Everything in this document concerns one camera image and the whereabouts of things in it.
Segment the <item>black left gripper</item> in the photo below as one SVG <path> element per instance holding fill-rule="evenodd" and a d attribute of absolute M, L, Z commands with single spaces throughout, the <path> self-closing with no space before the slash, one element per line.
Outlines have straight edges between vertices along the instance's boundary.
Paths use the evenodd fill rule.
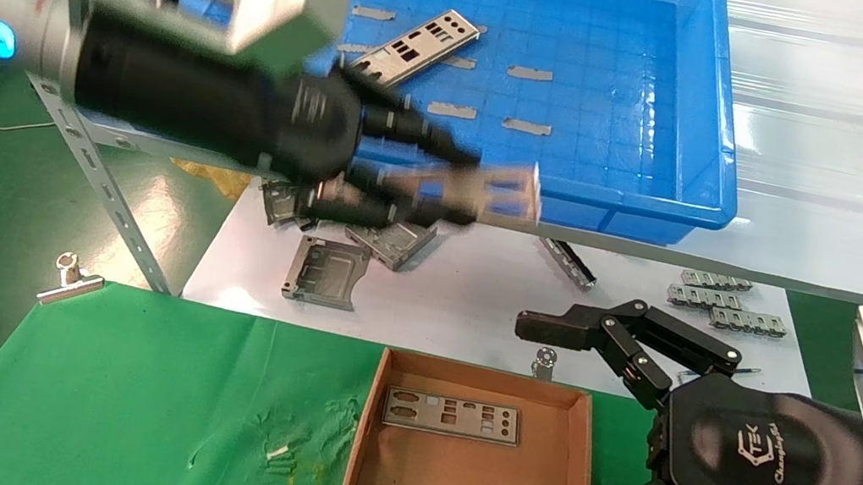
<path fill-rule="evenodd" d="M 360 134 L 411 144 L 454 166 L 481 165 L 480 155 L 416 110 L 410 96 L 369 75 L 272 76 L 95 13 L 85 25 L 73 94 L 79 107 L 243 165 L 265 157 L 282 174 L 332 177 L 311 186 L 307 217 L 315 220 L 370 229 L 477 220 L 469 210 L 385 184 L 371 168 L 344 172 Z"/>

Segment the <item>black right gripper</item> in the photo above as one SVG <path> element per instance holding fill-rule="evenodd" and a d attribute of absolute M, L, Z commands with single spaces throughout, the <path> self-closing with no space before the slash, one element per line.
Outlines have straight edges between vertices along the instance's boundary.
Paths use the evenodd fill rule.
<path fill-rule="evenodd" d="M 669 485 L 863 485 L 858 416 L 804 395 L 742 387 L 725 377 L 738 369 L 738 350 L 642 300 L 574 304 L 558 315 L 521 311 L 514 328 L 527 342 L 595 351 L 643 407 L 666 406 L 655 463 Z M 650 350 L 698 375 L 723 375 L 670 392 L 672 379 Z"/>

